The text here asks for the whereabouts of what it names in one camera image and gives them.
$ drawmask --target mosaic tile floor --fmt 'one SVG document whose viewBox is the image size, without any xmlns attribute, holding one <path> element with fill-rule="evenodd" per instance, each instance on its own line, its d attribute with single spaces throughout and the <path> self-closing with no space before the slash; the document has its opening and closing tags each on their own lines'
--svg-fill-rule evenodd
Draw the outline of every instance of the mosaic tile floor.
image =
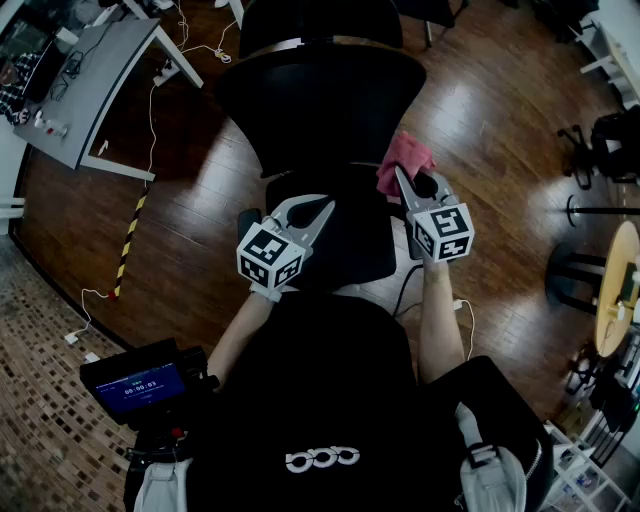
<svg viewBox="0 0 640 512">
<path fill-rule="evenodd" d="M 108 418 L 80 382 L 88 352 L 122 352 L 84 325 L 0 236 L 0 511 L 124 510 L 135 436 Z"/>
</svg>

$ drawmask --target small screen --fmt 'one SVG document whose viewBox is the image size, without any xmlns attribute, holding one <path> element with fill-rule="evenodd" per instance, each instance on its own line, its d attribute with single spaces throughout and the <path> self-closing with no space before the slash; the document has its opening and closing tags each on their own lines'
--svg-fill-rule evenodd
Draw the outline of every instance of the small screen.
<svg viewBox="0 0 640 512">
<path fill-rule="evenodd" d="M 122 414 L 185 392 L 173 363 L 102 384 L 96 391 L 107 406 Z"/>
</svg>

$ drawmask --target person's arm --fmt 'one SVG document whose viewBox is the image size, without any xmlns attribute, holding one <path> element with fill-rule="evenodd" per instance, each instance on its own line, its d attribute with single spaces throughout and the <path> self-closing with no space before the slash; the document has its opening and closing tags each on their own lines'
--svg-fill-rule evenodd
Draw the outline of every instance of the person's arm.
<svg viewBox="0 0 640 512">
<path fill-rule="evenodd" d="M 209 357 L 207 372 L 220 381 L 219 390 L 245 349 L 249 340 L 269 318 L 274 303 L 259 293 L 252 293 L 240 308 Z"/>
<path fill-rule="evenodd" d="M 453 311 L 453 292 L 446 263 L 424 258 L 422 320 L 418 368 L 424 383 L 441 377 L 464 362 L 460 329 Z"/>
</svg>

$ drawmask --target chair seat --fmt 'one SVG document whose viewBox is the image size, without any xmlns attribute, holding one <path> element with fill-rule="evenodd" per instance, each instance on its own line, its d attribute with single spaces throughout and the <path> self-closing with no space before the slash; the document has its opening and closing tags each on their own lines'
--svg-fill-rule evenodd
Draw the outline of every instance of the chair seat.
<svg viewBox="0 0 640 512">
<path fill-rule="evenodd" d="M 304 194 L 328 194 L 336 201 L 313 255 L 291 286 L 332 291 L 395 273 L 387 199 L 376 190 L 375 172 L 375 167 L 352 164 L 324 173 L 292 172 L 267 185 L 269 214 L 285 199 Z"/>
</svg>

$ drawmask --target wooden floor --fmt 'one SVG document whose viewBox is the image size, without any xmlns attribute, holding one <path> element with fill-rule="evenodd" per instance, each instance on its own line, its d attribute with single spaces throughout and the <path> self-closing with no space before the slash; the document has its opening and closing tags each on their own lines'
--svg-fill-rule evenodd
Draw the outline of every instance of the wooden floor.
<svg viewBox="0 0 640 512">
<path fill-rule="evenodd" d="M 217 47 L 233 21 L 228 9 L 215 11 L 210 3 L 184 1 L 187 47 Z M 172 12 L 162 22 L 176 42 L 182 40 L 178 21 Z M 403 28 L 405 51 L 422 62 L 428 79 L 400 128 L 433 149 L 438 171 L 468 204 L 476 228 L 471 255 L 451 267 L 456 296 L 474 307 L 474 354 L 490 355 L 536 413 L 549 417 L 561 401 L 567 363 L 590 339 L 593 319 L 547 304 L 547 258 L 568 239 L 605 255 L 618 222 L 588 219 L 573 229 L 558 212 L 579 191 L 562 176 L 568 147 L 555 132 L 575 123 L 588 128 L 617 111 L 617 101 L 597 73 L 580 75 L 589 62 L 584 51 L 557 44 L 528 5 L 513 10 L 497 0 L 474 0 L 442 40 L 434 27 L 429 51 L 419 21 L 403 19 Z M 223 45 L 234 59 L 238 36 L 230 28 Z M 206 50 L 188 58 L 204 79 L 202 90 L 178 76 L 153 93 L 158 179 L 135 232 L 122 295 L 117 302 L 92 296 L 87 305 L 133 345 L 174 336 L 181 346 L 210 350 L 248 293 L 235 269 L 235 219 L 244 208 L 263 204 L 265 182 L 246 138 L 213 97 L 227 67 Z M 136 66 L 94 150 L 108 139 L 105 156 L 147 168 L 149 91 L 161 62 L 160 50 L 151 49 Z M 75 300 L 83 287 L 104 293 L 113 288 L 142 187 L 106 172 L 72 171 L 34 151 L 17 235 Z M 618 191 L 598 182 L 585 200 L 615 203 Z M 404 232 L 395 227 L 396 275 L 362 286 L 364 297 L 389 309 L 412 266 Z M 419 285 L 416 275 L 404 304 L 418 300 Z M 458 317 L 468 340 L 468 311 Z M 404 323 L 415 339 L 417 315 L 407 314 Z"/>
</svg>

